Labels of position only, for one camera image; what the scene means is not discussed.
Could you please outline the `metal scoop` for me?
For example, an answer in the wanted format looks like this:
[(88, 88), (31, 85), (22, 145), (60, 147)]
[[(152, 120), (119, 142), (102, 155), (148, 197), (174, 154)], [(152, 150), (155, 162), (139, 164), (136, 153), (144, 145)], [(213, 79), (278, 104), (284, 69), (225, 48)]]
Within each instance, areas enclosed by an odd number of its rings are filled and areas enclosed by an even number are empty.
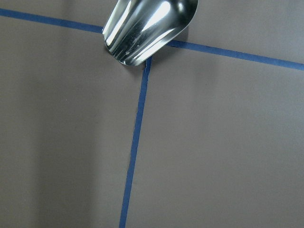
[(197, 0), (119, 0), (103, 27), (104, 43), (121, 64), (138, 66), (192, 21)]

